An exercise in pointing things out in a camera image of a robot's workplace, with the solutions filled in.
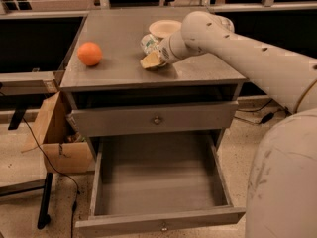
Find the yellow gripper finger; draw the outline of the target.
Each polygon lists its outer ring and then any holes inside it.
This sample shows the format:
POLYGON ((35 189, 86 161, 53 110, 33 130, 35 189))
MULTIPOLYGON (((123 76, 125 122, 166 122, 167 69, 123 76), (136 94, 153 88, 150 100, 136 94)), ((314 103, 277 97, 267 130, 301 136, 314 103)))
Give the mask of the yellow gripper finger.
POLYGON ((152 51, 140 61, 143 69, 158 68, 165 65, 158 51, 152 51))

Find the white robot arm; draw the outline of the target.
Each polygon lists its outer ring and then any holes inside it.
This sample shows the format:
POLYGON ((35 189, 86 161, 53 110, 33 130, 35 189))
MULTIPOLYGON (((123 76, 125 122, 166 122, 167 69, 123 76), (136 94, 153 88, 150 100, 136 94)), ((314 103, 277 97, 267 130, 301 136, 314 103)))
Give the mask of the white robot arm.
POLYGON ((317 60, 232 28, 223 17, 191 12, 141 65, 210 53, 286 108, 291 115, 265 134, 254 155, 245 237, 317 238, 317 60))

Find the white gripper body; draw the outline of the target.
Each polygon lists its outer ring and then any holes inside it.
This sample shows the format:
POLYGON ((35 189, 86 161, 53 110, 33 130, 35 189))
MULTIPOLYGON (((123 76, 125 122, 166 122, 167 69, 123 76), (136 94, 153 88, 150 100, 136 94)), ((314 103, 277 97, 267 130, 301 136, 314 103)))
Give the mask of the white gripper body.
POLYGON ((176 63, 190 57, 203 55, 200 50, 195 50, 188 46, 179 31, 164 38, 158 47, 160 58, 168 63, 176 63))

